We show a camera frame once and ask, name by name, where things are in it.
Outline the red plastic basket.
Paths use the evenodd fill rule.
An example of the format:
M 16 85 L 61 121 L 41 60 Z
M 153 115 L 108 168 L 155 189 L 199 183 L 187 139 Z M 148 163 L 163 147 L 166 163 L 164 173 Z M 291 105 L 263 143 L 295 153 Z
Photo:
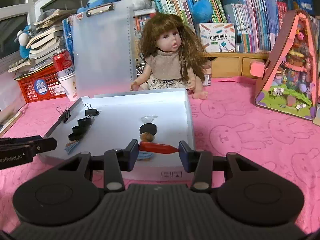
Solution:
M 16 79 L 26 103 L 66 97 L 55 67 L 50 66 Z

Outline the brown haired doll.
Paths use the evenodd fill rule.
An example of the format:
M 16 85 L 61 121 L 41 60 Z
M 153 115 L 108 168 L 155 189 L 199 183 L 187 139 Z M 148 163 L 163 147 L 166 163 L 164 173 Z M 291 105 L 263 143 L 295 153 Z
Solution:
M 145 66 L 130 90 L 184 88 L 206 100 L 204 49 L 199 38 L 174 14 L 157 13 L 146 23 L 140 42 Z

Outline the black round cap large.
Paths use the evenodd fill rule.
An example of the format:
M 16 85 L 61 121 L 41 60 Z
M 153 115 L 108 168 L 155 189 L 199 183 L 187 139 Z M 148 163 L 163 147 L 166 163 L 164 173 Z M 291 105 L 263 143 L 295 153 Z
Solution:
M 88 127 L 85 126 L 74 126 L 72 128 L 72 133 L 68 135 L 68 139 L 70 141 L 78 141 L 81 140 L 86 132 L 88 131 Z

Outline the white paper cup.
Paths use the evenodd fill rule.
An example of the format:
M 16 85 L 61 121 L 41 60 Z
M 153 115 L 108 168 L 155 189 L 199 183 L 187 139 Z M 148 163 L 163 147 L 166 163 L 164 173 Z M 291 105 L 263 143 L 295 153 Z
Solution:
M 70 101 L 76 101 L 78 100 L 78 94 L 76 91 L 76 78 L 75 78 L 75 72 L 66 75 L 64 77 L 58 78 L 60 84 L 64 88 L 64 91 L 69 98 Z

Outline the small bottle beside doll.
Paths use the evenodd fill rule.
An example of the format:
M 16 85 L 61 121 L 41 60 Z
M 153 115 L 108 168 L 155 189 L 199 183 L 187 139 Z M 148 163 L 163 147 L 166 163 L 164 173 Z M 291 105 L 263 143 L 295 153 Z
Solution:
M 212 83 L 212 69 L 211 69 L 211 66 L 205 65 L 203 86 L 205 87 L 210 86 L 211 83 Z

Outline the binder clip on box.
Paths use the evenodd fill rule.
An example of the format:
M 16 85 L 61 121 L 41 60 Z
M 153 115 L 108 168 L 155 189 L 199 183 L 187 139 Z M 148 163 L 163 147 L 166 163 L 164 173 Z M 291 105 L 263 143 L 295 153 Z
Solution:
M 60 114 L 60 119 L 65 124 L 68 119 L 71 117 L 71 111 L 69 110 L 69 107 L 66 107 L 64 110 L 60 106 L 56 108 L 56 111 Z

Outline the black binder clip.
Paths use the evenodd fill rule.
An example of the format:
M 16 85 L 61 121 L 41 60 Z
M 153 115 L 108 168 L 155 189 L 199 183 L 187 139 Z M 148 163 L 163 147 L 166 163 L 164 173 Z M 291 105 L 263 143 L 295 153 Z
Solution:
M 96 108 L 93 108 L 90 103 L 86 103 L 85 107 L 85 116 L 97 116 L 100 114 L 100 112 Z

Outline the red toy sausage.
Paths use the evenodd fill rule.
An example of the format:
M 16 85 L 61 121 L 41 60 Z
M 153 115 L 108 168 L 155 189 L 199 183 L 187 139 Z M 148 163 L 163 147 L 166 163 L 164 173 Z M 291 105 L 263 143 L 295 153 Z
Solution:
M 158 154 L 172 154 L 178 152 L 178 148 L 166 144 L 156 144 L 153 142 L 141 141 L 139 144 L 139 150 L 143 152 L 151 152 Z

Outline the red soda can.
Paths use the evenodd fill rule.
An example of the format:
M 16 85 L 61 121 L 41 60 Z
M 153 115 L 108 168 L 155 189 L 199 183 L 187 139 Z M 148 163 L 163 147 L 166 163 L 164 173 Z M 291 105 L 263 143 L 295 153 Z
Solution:
M 72 74 L 75 71 L 71 55 L 66 49 L 58 51 L 53 55 L 53 64 L 60 78 Z

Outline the black round cap small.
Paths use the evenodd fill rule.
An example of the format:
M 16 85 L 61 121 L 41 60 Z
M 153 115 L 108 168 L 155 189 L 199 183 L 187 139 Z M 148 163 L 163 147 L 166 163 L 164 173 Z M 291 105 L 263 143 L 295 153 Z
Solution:
M 78 119 L 78 126 L 80 127 L 88 127 L 91 126 L 92 119 L 90 117 Z

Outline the stack of books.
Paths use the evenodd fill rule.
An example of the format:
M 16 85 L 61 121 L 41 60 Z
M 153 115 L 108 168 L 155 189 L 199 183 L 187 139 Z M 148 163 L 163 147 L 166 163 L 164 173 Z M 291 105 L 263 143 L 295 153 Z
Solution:
M 26 46 L 30 49 L 29 57 L 11 64 L 8 72 L 35 72 L 52 64 L 53 55 L 65 48 L 62 21 L 75 13 L 75 9 L 44 11 L 38 21 L 30 24 L 30 41 Z

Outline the grey cardboard box tray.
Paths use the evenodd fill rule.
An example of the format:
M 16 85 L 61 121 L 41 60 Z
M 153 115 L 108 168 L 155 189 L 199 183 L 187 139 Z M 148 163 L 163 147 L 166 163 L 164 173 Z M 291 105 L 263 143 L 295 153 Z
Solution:
M 78 120 L 84 118 L 86 104 L 99 111 L 93 122 L 71 153 L 65 151 L 68 135 Z M 195 148 L 193 120 L 188 93 L 185 89 L 160 89 L 126 92 L 116 95 L 96 95 L 94 98 L 81 97 L 70 108 L 71 117 L 67 122 L 58 120 L 45 137 L 53 137 L 57 147 L 53 151 L 40 154 L 40 159 L 48 165 L 57 165 L 81 152 L 93 156 L 107 150 L 124 149 L 131 140 L 140 139 L 139 128 L 142 119 L 152 118 L 157 126 L 154 142 L 178 147 L 184 140 Z

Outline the row of shelf books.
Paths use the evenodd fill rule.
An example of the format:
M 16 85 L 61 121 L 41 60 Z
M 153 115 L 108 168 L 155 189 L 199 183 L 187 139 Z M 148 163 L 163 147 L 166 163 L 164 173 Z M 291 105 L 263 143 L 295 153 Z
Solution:
M 236 52 L 268 53 L 272 50 L 287 13 L 279 0 L 151 0 L 150 10 L 136 13 L 142 31 L 155 13 L 174 14 L 199 35 L 200 23 L 232 23 Z

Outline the white label sticker box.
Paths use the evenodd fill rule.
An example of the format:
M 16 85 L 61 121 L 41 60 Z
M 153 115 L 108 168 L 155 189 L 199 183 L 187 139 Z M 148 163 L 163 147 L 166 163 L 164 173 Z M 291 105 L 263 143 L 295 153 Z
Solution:
M 200 23 L 199 36 L 207 53 L 236 52 L 235 27 L 232 23 Z

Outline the wooden drawer unit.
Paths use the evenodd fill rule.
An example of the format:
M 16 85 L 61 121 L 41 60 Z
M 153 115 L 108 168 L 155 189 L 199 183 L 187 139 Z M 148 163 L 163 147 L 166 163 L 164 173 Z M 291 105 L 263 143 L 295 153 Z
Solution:
M 205 53 L 211 61 L 212 77 L 244 76 L 255 79 L 250 74 L 253 61 L 266 62 L 268 53 Z

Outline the blue plush toy left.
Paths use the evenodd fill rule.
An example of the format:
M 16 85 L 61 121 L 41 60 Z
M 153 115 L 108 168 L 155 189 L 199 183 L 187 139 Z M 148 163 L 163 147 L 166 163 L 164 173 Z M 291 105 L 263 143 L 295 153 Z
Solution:
M 30 25 L 27 25 L 23 30 L 19 30 L 14 42 L 19 43 L 20 56 L 22 59 L 26 59 L 29 57 L 30 49 L 27 49 L 26 46 L 30 41 L 29 37 Z

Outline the black round disc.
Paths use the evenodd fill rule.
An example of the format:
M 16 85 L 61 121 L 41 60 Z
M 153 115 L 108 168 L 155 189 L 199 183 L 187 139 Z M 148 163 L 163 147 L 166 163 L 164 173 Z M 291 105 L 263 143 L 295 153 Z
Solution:
M 157 133 L 157 126 L 152 123 L 143 124 L 139 128 L 140 134 L 150 133 L 151 135 L 155 135 Z

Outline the translucent plastic clipboard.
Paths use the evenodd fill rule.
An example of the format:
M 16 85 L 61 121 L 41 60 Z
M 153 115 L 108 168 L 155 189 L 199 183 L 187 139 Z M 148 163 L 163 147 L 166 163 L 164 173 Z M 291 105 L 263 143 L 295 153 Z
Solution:
M 72 16 L 76 88 L 80 97 L 127 92 L 136 78 L 133 10 L 126 1 Z

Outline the pink triangular toy house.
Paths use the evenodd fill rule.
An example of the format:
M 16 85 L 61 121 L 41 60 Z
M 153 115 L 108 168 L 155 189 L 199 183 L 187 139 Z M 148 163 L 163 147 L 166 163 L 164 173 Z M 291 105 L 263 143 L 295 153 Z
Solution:
M 258 107 L 313 120 L 318 105 L 318 63 L 311 20 L 304 10 L 288 11 L 265 63 L 253 61 Z

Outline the pink bunny towel mat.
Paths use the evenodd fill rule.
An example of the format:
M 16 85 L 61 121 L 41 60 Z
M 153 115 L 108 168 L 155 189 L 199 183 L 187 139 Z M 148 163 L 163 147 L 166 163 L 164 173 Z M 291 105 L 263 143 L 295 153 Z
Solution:
M 319 228 L 319 126 L 312 122 L 256 107 L 255 81 L 234 77 L 231 82 L 213 82 L 206 89 L 208 100 L 193 100 L 196 147 L 214 155 L 231 150 L 227 139 L 236 143 L 236 152 L 294 182 L 303 191 L 305 204 L 297 225 L 306 233 Z M 25 105 L 22 116 L 5 137 L 44 136 L 56 122 L 56 108 L 72 103 L 67 98 L 38 101 Z M 222 116 L 213 113 L 214 107 L 225 109 Z M 228 126 L 223 143 L 210 137 L 216 126 Z M 1 171 L 1 229 L 12 231 L 19 220 L 12 206 L 12 196 L 18 186 L 51 168 L 38 156 L 29 164 Z

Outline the clear plastic cup lid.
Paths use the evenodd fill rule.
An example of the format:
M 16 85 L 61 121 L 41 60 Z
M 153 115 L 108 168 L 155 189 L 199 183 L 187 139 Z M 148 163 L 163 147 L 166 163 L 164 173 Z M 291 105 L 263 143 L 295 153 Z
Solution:
M 141 117 L 140 120 L 142 123 L 147 124 L 147 123 L 152 123 L 156 118 L 157 118 L 156 115 L 145 115 Z

